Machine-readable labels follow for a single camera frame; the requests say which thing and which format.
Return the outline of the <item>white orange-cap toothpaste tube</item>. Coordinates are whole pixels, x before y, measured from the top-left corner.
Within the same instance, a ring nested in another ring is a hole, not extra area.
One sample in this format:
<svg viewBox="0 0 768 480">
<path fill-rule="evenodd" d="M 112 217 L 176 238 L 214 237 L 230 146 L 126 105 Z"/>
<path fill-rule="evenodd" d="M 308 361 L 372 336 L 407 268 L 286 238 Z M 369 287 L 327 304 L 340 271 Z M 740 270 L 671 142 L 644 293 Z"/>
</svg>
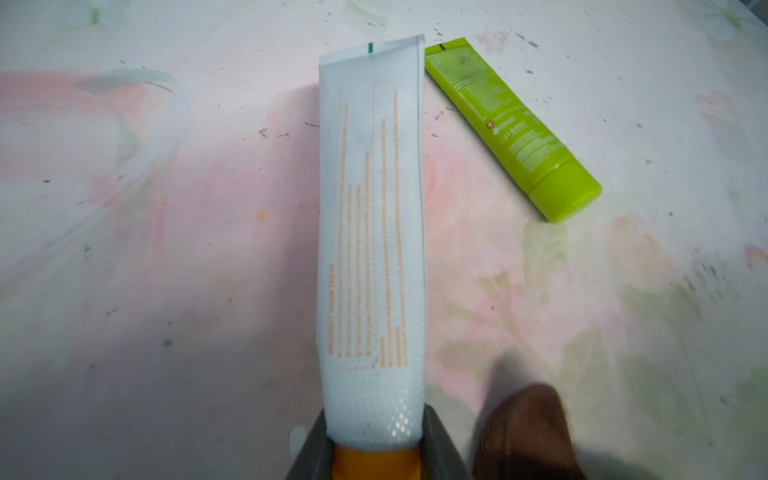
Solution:
<svg viewBox="0 0 768 480">
<path fill-rule="evenodd" d="M 334 479 L 421 479 L 425 40 L 319 64 L 316 343 Z"/>
</svg>

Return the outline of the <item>brown cloth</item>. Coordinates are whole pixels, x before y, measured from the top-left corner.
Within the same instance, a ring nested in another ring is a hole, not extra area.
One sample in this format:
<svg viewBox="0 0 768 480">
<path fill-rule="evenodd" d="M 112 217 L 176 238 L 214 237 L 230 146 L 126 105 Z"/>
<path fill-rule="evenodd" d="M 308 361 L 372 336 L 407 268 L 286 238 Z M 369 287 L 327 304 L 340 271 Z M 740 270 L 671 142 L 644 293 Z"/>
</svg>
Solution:
<svg viewBox="0 0 768 480">
<path fill-rule="evenodd" d="M 505 400 L 481 430 L 476 479 L 584 479 L 557 391 L 533 384 Z"/>
</svg>

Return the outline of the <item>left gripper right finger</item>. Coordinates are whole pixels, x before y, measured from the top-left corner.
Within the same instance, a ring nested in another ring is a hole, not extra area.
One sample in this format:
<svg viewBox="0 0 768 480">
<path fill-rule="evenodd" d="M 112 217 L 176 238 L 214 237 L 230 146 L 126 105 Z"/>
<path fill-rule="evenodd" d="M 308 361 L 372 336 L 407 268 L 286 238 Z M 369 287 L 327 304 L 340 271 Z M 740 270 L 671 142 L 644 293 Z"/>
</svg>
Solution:
<svg viewBox="0 0 768 480">
<path fill-rule="evenodd" d="M 419 443 L 421 478 L 426 480 L 470 480 L 471 474 L 462 460 L 435 409 L 426 405 Z"/>
</svg>

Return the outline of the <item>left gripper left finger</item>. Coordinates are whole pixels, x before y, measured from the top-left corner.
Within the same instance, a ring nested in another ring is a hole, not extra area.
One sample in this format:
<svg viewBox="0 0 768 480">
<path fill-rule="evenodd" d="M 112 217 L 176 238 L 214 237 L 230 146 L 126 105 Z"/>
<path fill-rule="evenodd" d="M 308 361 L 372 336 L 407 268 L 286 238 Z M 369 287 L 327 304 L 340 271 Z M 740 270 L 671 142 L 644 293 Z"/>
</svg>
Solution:
<svg viewBox="0 0 768 480">
<path fill-rule="evenodd" d="M 334 444 L 327 435 L 325 411 L 321 410 L 285 479 L 331 480 L 333 457 Z"/>
</svg>

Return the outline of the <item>green toothpaste tube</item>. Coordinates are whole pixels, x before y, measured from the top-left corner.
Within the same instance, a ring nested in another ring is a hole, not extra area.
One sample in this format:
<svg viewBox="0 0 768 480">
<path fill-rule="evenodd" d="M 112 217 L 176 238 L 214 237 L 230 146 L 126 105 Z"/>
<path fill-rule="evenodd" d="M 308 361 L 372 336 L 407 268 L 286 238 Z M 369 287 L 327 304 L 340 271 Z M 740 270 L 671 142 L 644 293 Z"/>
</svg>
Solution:
<svg viewBox="0 0 768 480">
<path fill-rule="evenodd" d="M 602 186 L 464 38 L 425 51 L 426 70 L 531 203 L 561 223 Z"/>
</svg>

